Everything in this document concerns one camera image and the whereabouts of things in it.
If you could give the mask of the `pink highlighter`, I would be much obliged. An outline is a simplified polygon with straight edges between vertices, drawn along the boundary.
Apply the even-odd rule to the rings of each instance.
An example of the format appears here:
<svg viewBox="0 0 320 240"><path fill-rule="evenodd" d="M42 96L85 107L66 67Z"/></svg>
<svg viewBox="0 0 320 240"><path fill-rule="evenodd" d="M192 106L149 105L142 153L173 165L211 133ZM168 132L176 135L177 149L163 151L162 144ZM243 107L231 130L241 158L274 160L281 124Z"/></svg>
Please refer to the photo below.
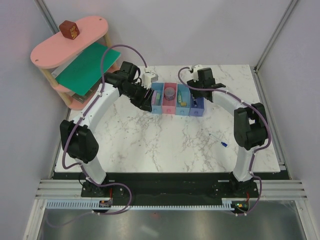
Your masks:
<svg viewBox="0 0 320 240"><path fill-rule="evenodd" d="M158 92L155 90L152 94L151 104L156 105L157 104L157 94Z"/></svg>

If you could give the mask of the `light blue plastic bin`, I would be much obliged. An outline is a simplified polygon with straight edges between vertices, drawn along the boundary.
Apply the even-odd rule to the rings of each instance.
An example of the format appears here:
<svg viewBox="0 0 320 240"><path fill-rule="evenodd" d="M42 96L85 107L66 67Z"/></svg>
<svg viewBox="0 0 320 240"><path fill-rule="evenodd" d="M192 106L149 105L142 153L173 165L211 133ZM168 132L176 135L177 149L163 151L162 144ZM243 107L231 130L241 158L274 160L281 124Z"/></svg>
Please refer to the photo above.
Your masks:
<svg viewBox="0 0 320 240"><path fill-rule="evenodd" d="M177 101L178 91L180 91L182 94L182 102L187 102L187 107L181 107L180 103L178 103L178 101ZM175 111L176 115L180 115L180 116L188 116L189 115L190 98L191 98L191 94L190 94L189 88L183 84L178 84L177 91L176 91L176 111Z"/></svg>

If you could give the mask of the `small blue cup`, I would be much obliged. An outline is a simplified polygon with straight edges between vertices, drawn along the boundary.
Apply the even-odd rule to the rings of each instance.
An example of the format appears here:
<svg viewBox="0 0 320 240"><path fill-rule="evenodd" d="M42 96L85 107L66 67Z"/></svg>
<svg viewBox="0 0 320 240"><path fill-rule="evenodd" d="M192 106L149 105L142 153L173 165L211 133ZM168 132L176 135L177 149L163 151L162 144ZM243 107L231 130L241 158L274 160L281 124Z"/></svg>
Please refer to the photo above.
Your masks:
<svg viewBox="0 0 320 240"><path fill-rule="evenodd" d="M173 101L176 97L176 90L173 87L166 87L164 89L164 98L167 101Z"/></svg>

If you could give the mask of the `light green highlighter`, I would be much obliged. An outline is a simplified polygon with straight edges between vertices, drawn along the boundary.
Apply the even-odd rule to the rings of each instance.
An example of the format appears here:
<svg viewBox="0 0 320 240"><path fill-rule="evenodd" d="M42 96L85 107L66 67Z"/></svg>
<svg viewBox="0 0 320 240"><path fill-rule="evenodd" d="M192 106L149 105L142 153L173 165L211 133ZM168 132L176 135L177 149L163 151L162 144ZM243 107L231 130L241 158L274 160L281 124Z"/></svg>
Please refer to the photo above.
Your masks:
<svg viewBox="0 0 320 240"><path fill-rule="evenodd" d="M180 91L178 91L177 92L177 102L179 103L179 104L181 104L182 103L182 93L180 92Z"/></svg>

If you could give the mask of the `pink plastic bin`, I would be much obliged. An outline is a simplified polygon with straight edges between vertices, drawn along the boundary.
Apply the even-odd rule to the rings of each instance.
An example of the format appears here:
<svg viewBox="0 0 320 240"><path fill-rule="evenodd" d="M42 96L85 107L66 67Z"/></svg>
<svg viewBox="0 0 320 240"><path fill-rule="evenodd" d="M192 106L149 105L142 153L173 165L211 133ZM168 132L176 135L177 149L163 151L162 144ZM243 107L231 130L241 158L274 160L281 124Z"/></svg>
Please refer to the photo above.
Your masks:
<svg viewBox="0 0 320 240"><path fill-rule="evenodd" d="M177 106L177 84L165 82L162 94L162 113L168 115L176 114Z"/></svg>

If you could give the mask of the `purple blue plastic bin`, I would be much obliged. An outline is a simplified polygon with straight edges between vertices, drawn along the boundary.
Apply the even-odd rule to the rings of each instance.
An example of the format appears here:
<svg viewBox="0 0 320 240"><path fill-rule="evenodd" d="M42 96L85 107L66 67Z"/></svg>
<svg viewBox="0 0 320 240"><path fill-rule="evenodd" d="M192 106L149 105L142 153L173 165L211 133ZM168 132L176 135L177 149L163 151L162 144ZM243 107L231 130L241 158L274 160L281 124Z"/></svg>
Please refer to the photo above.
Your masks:
<svg viewBox="0 0 320 240"><path fill-rule="evenodd" d="M204 114L204 110L205 110L205 99L203 97L198 97L198 108L192 108L192 97L191 97L191 95L190 95L189 116L202 117L203 114Z"/></svg>

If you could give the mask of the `blue capped white marker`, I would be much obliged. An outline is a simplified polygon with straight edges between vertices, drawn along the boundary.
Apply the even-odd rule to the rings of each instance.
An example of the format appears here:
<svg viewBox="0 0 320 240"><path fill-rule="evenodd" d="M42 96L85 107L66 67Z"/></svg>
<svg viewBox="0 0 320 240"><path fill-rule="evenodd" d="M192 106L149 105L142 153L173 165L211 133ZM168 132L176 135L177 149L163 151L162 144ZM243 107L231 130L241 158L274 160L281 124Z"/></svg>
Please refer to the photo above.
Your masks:
<svg viewBox="0 0 320 240"><path fill-rule="evenodd" d="M217 140L223 147L227 148L228 144L224 141L222 141L221 139L219 139L217 136L215 136L214 134L209 134L212 138L214 138L215 140Z"/></svg>

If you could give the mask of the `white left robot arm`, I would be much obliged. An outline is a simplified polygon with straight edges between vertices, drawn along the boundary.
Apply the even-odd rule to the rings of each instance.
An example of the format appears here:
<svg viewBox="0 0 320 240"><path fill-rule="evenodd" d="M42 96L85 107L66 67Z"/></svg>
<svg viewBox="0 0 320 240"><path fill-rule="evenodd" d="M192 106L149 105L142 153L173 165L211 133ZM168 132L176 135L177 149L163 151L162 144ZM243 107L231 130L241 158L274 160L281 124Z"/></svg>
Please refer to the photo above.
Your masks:
<svg viewBox="0 0 320 240"><path fill-rule="evenodd" d="M80 166L85 175L81 197L108 197L114 186L99 162L99 144L94 136L103 115L122 95L135 107L151 112L154 93L151 83L157 80L158 75L148 68L141 73L136 65L124 61L119 70L103 74L97 92L73 120L61 122L62 156L74 159L71 166Z"/></svg>

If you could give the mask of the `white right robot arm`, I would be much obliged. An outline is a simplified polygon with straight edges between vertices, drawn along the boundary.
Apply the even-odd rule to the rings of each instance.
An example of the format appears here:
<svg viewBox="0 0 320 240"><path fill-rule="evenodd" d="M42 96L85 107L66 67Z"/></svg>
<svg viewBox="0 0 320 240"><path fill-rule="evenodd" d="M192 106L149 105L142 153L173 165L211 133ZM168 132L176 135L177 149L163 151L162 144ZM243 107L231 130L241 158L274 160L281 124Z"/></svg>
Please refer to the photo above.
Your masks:
<svg viewBox="0 0 320 240"><path fill-rule="evenodd" d="M233 116L233 135L238 145L236 164L229 177L229 191L242 196L254 184L256 153L271 144L271 133L262 103L248 104L228 88L217 83L212 69L195 65L186 68L192 79L186 82L194 98L205 98Z"/></svg>

